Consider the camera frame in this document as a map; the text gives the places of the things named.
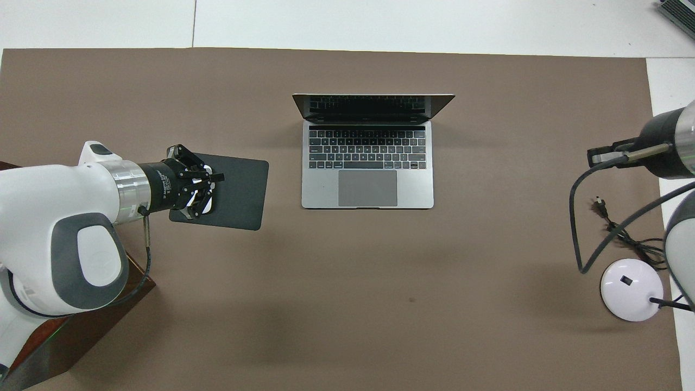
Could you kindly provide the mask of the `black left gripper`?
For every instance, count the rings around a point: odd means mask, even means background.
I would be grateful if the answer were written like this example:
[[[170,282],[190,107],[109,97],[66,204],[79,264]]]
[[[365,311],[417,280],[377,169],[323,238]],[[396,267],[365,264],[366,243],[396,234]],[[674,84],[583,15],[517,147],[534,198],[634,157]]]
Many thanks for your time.
[[[150,188],[147,210],[182,210],[189,220],[211,211],[215,190],[215,185],[190,185],[191,181],[224,181],[223,173],[206,169],[206,163],[183,144],[167,148],[163,161],[140,163],[139,168],[146,174]]]

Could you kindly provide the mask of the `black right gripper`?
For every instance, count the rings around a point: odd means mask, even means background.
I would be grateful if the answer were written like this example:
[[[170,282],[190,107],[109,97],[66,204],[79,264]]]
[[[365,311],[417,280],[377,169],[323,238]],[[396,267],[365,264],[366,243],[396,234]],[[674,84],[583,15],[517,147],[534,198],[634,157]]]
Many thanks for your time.
[[[684,111],[683,108],[659,114],[643,127],[643,136],[646,137],[648,146],[669,144],[671,147],[665,153],[656,154],[643,161],[643,165],[653,175],[665,180],[682,180],[686,178],[686,167],[681,161],[675,147],[676,124]],[[611,147],[588,149],[589,168],[601,163],[618,159],[627,153],[641,149],[643,143],[638,138],[629,138],[616,141]]]

